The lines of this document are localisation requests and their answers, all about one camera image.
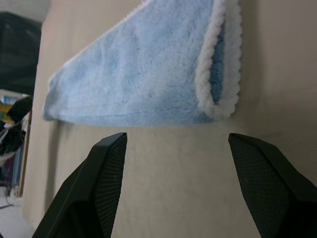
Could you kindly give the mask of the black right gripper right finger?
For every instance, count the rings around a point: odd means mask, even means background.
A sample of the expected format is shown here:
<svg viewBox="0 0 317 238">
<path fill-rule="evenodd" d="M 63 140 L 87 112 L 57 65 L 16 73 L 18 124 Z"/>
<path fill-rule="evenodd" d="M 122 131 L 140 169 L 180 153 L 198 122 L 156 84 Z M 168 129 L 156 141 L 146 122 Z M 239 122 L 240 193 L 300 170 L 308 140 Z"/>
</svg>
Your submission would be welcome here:
<svg viewBox="0 0 317 238">
<path fill-rule="evenodd" d="M 228 137 L 243 198 L 263 238 L 315 238 L 317 188 L 274 145 Z"/>
</svg>

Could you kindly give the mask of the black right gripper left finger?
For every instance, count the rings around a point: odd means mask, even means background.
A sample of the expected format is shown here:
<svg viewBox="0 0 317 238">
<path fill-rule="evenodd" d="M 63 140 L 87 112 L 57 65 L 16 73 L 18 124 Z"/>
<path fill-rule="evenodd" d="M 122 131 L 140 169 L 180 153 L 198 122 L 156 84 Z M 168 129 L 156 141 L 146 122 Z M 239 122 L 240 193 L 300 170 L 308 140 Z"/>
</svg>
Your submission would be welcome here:
<svg viewBox="0 0 317 238">
<path fill-rule="evenodd" d="M 61 185 L 35 238 L 109 238 L 122 188 L 127 133 L 96 143 Z"/>
</svg>

